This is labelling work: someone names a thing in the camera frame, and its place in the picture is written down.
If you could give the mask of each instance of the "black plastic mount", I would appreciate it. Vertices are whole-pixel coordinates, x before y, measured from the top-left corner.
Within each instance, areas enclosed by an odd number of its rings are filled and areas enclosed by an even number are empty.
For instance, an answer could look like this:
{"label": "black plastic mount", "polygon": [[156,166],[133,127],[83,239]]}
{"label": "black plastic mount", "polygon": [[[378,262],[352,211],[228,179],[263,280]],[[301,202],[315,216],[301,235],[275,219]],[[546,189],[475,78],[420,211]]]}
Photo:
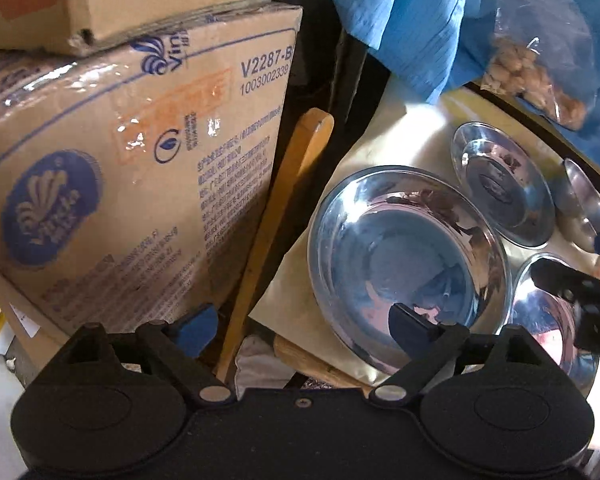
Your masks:
{"label": "black plastic mount", "polygon": [[[167,324],[81,328],[13,411],[25,478],[582,478],[572,466],[592,412],[522,328],[440,327],[368,399],[251,389],[237,400],[170,336]],[[482,368],[462,373],[471,365]]]}
{"label": "black plastic mount", "polygon": [[574,304],[574,346],[600,354],[600,280],[545,258],[530,270],[535,286]]}

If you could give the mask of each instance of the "metal bowl rim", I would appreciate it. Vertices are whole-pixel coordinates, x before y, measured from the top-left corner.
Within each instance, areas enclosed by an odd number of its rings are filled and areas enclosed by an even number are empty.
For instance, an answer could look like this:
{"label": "metal bowl rim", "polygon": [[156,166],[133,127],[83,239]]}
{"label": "metal bowl rim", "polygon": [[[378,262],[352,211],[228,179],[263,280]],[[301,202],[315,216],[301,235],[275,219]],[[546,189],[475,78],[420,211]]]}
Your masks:
{"label": "metal bowl rim", "polygon": [[[555,262],[560,262],[563,265],[571,268],[571,266],[565,260],[563,260],[562,257],[560,257],[560,256],[558,256],[558,254],[554,254],[554,253],[549,253],[549,252],[536,253],[536,254],[533,254],[532,256],[530,256],[528,259],[526,259],[522,263],[520,270],[516,274],[516,279],[513,281],[513,287],[511,288],[511,300],[510,300],[509,308],[507,309],[507,320],[506,320],[505,324],[508,324],[511,319],[511,316],[513,313],[513,303],[516,299],[516,291],[518,290],[518,286],[520,285],[520,280],[528,272],[529,267],[533,263],[538,261],[540,258],[547,258],[547,259],[553,260]],[[596,374],[598,373],[598,362],[600,360],[599,354],[595,354],[595,353],[589,352],[589,351],[583,351],[583,350],[580,350],[579,348],[576,348],[576,350],[578,351],[578,355],[581,355],[581,353],[588,353],[593,357],[593,360],[595,362],[595,370],[594,370],[593,379],[595,379]],[[590,391],[590,387],[592,385],[593,385],[593,380],[591,381],[591,384],[589,385],[589,391]]]}
{"label": "metal bowl rim", "polygon": [[[589,212],[586,211],[586,209],[584,207],[584,203],[586,202],[586,200],[582,196],[582,193],[580,192],[581,190],[579,190],[576,186],[573,185],[573,180],[569,174],[568,166],[570,166],[573,170],[575,170],[582,177],[582,181],[583,181],[584,185],[587,187],[587,192],[590,195],[593,195],[596,197],[597,211],[595,211],[593,215],[590,215]],[[600,215],[600,194],[598,193],[598,190],[593,185],[591,179],[587,176],[587,174],[580,167],[580,165],[577,162],[575,162],[572,158],[565,158],[563,160],[562,170],[564,171],[564,177],[567,179],[567,182],[569,183],[569,186],[571,187],[571,190],[573,191],[573,195],[576,199],[576,202],[578,203],[578,208],[580,209],[580,212],[582,213],[582,217],[589,220],[589,229],[593,230],[594,236],[597,235],[598,232],[600,232],[600,229],[598,229],[598,227],[600,227],[600,226],[594,226],[592,224],[591,220],[592,220],[592,218],[594,220],[598,220],[598,215]]]}

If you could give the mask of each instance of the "stainless steel plate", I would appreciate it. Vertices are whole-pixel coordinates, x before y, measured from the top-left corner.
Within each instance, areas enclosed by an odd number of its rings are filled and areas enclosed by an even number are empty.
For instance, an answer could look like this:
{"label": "stainless steel plate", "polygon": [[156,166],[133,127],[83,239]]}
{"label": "stainless steel plate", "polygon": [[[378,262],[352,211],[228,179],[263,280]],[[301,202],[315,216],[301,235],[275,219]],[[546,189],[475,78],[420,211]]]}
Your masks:
{"label": "stainless steel plate", "polygon": [[507,240],[544,246],[554,232],[554,202],[533,161],[503,132],[483,123],[456,130],[451,158],[462,188]]}
{"label": "stainless steel plate", "polygon": [[389,333],[396,302],[474,332],[494,333],[506,318],[499,238],[458,190],[422,170],[379,166],[338,184],[312,224],[308,261],[335,333],[387,373],[408,362]]}
{"label": "stainless steel plate", "polygon": [[572,304],[537,288],[531,280],[529,268],[540,258],[564,261],[550,253],[538,253],[529,258],[516,278],[512,308],[507,323],[522,325],[544,350],[560,365],[584,396],[593,386],[598,368],[598,355],[577,349],[574,308]]}
{"label": "stainless steel plate", "polygon": [[552,181],[558,227],[564,237],[583,251],[594,253],[600,234],[600,196],[582,168],[570,158]]}

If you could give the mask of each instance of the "beige cloth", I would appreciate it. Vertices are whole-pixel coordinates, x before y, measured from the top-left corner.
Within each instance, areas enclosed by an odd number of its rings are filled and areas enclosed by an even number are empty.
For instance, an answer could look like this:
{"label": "beige cloth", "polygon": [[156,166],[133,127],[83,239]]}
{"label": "beige cloth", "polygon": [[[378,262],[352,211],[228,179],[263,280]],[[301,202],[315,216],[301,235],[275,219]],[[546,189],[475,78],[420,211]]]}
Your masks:
{"label": "beige cloth", "polygon": [[[383,164],[422,168],[459,186],[449,146],[456,128],[468,121],[482,121],[503,130],[525,149],[545,177],[551,178],[560,170],[560,156],[535,134],[465,88],[444,94],[436,106],[413,102],[404,97],[399,83],[394,78],[390,79],[365,134],[342,159],[323,197],[350,174]],[[386,376],[346,348],[320,312],[309,279],[307,239],[305,231],[285,255],[274,279],[250,316],[351,377],[367,384],[378,384]],[[506,240],[503,244],[513,277],[526,259],[539,252],[517,247]],[[594,272],[596,256],[577,249],[564,240],[557,230],[541,251],[558,254],[572,267],[583,272]],[[594,384],[590,397],[595,394],[594,411],[600,418],[598,391]],[[594,441],[600,444],[598,426]]]}

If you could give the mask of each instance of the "blue cloth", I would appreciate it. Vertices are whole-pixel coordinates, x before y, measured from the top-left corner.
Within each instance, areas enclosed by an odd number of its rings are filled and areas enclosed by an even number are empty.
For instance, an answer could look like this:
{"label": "blue cloth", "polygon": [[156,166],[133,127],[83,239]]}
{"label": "blue cloth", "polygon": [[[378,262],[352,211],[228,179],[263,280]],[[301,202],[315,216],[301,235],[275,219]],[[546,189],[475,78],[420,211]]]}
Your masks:
{"label": "blue cloth", "polygon": [[[600,0],[574,0],[589,23],[598,98],[579,132],[557,128],[600,165]],[[491,54],[496,0],[334,0],[349,34],[426,102],[481,76]]]}
{"label": "blue cloth", "polygon": [[373,56],[425,100],[440,96],[456,57],[465,0],[333,1],[346,31]]}

